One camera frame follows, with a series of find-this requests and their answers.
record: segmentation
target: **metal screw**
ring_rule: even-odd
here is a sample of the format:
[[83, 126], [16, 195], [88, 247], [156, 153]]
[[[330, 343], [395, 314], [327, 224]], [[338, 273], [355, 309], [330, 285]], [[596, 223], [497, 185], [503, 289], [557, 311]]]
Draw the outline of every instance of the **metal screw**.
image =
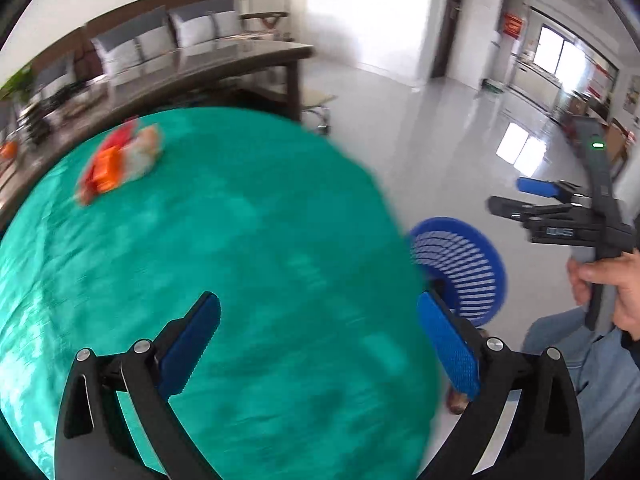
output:
[[91, 355], [91, 351], [88, 348], [83, 348], [76, 354], [78, 361], [86, 361]]
[[560, 353], [560, 351], [557, 348], [547, 348], [546, 349], [546, 354], [551, 357], [554, 361], [558, 361], [559, 358], [562, 357], [562, 354]]
[[504, 348], [504, 343], [497, 337], [490, 337], [486, 340], [486, 345], [494, 352], [499, 352]]
[[150, 348], [151, 348], [151, 343], [149, 342], [148, 339], [141, 339], [135, 345], [133, 345], [133, 351], [136, 354], [143, 354]]

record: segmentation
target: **laundry basket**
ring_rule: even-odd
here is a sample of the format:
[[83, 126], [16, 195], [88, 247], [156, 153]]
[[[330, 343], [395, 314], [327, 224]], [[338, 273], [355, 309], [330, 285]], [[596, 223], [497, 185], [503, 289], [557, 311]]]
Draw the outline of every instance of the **laundry basket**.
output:
[[506, 296], [507, 277], [498, 251], [475, 227], [435, 217], [410, 232], [412, 255], [444, 303], [474, 326], [488, 323]]

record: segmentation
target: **round table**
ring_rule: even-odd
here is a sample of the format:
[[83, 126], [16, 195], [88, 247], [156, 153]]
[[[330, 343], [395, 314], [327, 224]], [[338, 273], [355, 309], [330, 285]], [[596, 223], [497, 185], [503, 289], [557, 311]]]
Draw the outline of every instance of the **round table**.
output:
[[225, 480], [413, 479], [438, 373], [418, 271], [372, 178], [267, 114], [176, 109], [149, 124], [164, 138], [150, 174], [79, 207], [101, 134], [46, 174], [0, 243], [0, 408], [29, 455], [53, 477], [78, 349], [125, 351], [211, 290], [220, 327], [170, 403]]

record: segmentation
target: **table leg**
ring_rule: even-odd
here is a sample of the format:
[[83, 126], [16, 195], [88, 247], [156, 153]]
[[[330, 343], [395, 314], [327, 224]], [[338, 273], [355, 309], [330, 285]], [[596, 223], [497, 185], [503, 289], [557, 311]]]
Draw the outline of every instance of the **table leg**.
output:
[[287, 114], [292, 121], [300, 122], [300, 71], [299, 63], [286, 64], [287, 69]]

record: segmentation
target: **blue jeans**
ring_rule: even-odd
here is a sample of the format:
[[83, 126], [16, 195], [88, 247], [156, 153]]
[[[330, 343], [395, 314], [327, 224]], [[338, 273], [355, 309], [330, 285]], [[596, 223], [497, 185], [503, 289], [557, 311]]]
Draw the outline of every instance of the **blue jeans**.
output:
[[542, 317], [527, 332], [522, 351], [541, 354], [548, 346], [562, 352], [577, 394], [584, 435], [585, 478], [607, 461], [640, 410], [640, 370], [620, 346], [613, 329], [597, 339], [575, 308]]

